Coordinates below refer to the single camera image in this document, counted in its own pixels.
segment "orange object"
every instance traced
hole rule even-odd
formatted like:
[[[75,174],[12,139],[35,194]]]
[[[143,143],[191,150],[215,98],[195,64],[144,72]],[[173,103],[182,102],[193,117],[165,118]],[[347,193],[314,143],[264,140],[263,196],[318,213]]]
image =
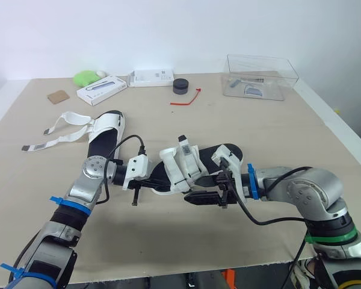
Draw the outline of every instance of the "orange object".
[[[195,97],[190,102],[187,102],[185,104],[178,104],[177,102],[171,102],[170,105],[190,105],[195,100],[195,98],[197,98],[197,96],[200,93],[201,89],[196,89],[196,91],[197,91],[197,93],[195,94]]]
[[[235,287],[235,271],[233,269],[226,269],[222,272],[223,278],[226,280],[230,289],[236,289]]]

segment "yellow band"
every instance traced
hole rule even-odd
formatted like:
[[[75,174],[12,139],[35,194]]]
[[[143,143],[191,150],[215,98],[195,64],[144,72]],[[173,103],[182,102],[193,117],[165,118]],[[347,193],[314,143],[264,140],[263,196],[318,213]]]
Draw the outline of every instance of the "yellow band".
[[[347,281],[345,283],[342,283],[340,286],[338,286],[338,289],[345,289],[352,285],[361,285],[361,280]]]

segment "white box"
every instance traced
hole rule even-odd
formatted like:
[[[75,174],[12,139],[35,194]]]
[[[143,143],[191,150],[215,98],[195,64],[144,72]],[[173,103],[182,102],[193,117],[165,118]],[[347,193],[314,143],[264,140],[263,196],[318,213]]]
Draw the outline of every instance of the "white box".
[[[126,81],[110,75],[79,89],[76,94],[86,103],[96,105],[126,88]]]
[[[171,86],[173,85],[174,74],[170,69],[155,70],[134,70],[128,75],[128,86]]]

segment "transparent container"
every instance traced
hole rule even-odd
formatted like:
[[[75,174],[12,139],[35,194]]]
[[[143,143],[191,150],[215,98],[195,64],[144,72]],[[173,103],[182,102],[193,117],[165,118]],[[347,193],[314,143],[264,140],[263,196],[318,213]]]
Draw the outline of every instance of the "transparent container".
[[[226,96],[283,101],[298,75],[284,58],[229,54],[222,81]]]

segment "green object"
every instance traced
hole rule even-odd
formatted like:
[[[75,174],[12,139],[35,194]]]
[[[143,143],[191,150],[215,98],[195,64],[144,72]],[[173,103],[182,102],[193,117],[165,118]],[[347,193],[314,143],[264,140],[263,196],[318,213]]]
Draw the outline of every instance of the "green object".
[[[77,73],[73,77],[73,82],[80,87],[85,87],[90,85],[91,83],[98,81],[100,79],[99,76],[96,75],[95,71],[92,70],[83,70]]]
[[[354,227],[349,233],[337,237],[312,237],[309,234],[307,234],[305,236],[305,241],[307,241],[309,244],[313,244],[315,242],[338,243],[338,242],[348,241],[352,239],[355,235],[357,235],[356,227]]]

